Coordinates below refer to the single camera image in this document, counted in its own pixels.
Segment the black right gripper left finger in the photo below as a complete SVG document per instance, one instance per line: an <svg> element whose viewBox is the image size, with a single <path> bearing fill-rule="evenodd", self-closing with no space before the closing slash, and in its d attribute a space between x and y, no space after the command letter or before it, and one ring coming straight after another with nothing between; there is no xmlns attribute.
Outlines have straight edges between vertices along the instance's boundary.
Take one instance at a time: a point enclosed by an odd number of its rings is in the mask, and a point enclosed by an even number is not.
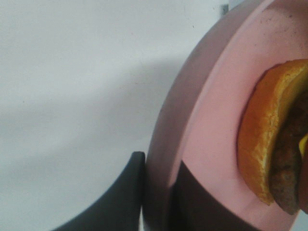
<svg viewBox="0 0 308 231"><path fill-rule="evenodd" d="M133 152L112 186L56 231L138 231L144 193L145 153Z"/></svg>

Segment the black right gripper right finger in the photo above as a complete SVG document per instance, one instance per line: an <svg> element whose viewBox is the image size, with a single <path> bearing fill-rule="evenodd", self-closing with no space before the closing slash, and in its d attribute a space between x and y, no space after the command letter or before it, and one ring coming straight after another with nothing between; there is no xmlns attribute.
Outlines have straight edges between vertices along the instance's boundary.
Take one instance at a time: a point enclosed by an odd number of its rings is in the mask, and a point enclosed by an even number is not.
<svg viewBox="0 0 308 231"><path fill-rule="evenodd" d="M256 231L205 190L182 162L171 195L169 231Z"/></svg>

